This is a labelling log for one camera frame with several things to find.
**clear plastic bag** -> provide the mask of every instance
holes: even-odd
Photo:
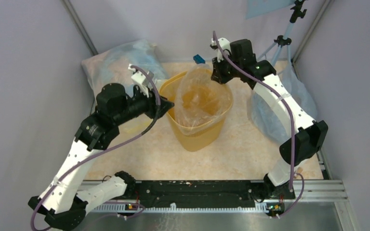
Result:
[[[301,108],[315,119],[317,117],[316,104],[304,84],[297,79],[291,65],[288,65],[282,73],[283,86]],[[248,102],[248,112],[257,128],[277,144],[281,145],[291,138],[269,105],[255,92],[252,92],[251,100]]]
[[[175,97],[175,121],[184,135],[206,129],[224,118],[233,103],[226,85],[211,80],[212,68],[198,64],[181,80]]]
[[[132,96],[133,81],[129,64],[154,73],[153,81],[157,86],[161,86],[161,80],[168,79],[168,74],[154,54],[154,47],[144,39],[122,44],[81,62],[94,96],[108,83],[122,84],[127,94]]]

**gray wall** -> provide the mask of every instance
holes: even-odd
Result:
[[[298,62],[330,130],[325,153],[370,230],[370,1],[335,1]]]
[[[162,61],[188,61],[199,53],[214,57],[209,47],[212,31],[230,41],[250,39],[262,53],[283,34],[291,16],[290,8],[246,20],[246,0],[72,0],[86,30],[99,52],[125,42],[147,39],[158,44]],[[313,22],[324,0],[304,3],[304,19],[297,20],[291,33],[292,52]],[[286,58],[285,51],[280,56]]]
[[[60,1],[0,0],[0,231],[30,230],[29,198],[53,179],[90,111],[88,57]]]

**blue clip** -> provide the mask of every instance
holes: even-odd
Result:
[[[204,59],[202,59],[202,57],[200,55],[195,55],[194,56],[194,61],[196,62],[196,64],[204,64],[206,63]]]

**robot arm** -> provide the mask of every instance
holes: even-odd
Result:
[[[283,87],[280,78],[276,75],[276,70],[267,61],[256,61],[256,55],[253,53],[251,42],[242,39],[229,43],[227,39],[218,39],[219,45],[226,45],[224,51],[228,52],[228,57],[232,62],[239,66],[243,71],[255,76],[263,83],[274,88],[289,105],[295,123],[295,163],[291,162],[291,139],[287,140],[279,148],[281,158],[273,169],[265,175],[264,182],[269,186],[269,193],[272,194],[278,186],[285,185],[290,179],[291,164],[295,170],[304,163],[306,159],[312,157],[318,152],[324,142],[328,126],[324,121],[316,122],[308,115],[291,97]],[[218,45],[212,39],[211,48],[216,50]],[[281,121],[286,133],[291,135],[290,115],[281,99],[261,84],[248,78],[236,70],[228,63],[221,52],[218,50],[217,57],[213,58],[213,74],[211,79],[221,84],[225,84],[234,77],[240,78],[246,82],[252,90],[259,94],[266,103],[272,108],[276,116]]]
[[[134,193],[135,179],[125,172],[118,172],[108,181],[78,192],[77,189],[94,160],[79,166],[61,182],[58,180],[76,164],[107,149],[111,141],[119,135],[119,125],[141,114],[150,118],[161,118],[173,107],[172,102],[160,96],[158,113],[156,95],[147,87],[145,76],[137,70],[132,71],[132,79],[137,84],[133,89],[133,97],[125,93],[121,84],[104,86],[96,96],[95,112],[82,121],[70,152],[53,181],[41,195],[30,198],[28,205],[35,209],[49,189],[57,185],[38,209],[38,213],[45,215],[45,221],[50,227],[72,230],[97,206],[114,197]]]

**beige table surface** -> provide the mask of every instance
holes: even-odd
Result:
[[[287,62],[278,62],[280,71]],[[170,76],[188,70],[194,63],[165,63]],[[219,138],[209,146],[188,152],[178,142],[166,116],[140,139],[99,157],[86,180],[101,180],[105,175],[126,171],[137,180],[261,180],[280,158],[278,146],[265,137],[247,117],[249,86],[238,79],[228,83],[234,105]],[[147,117],[120,126],[121,134],[110,147],[125,141],[141,130],[128,129]],[[314,155],[303,166],[305,179],[322,179]]]

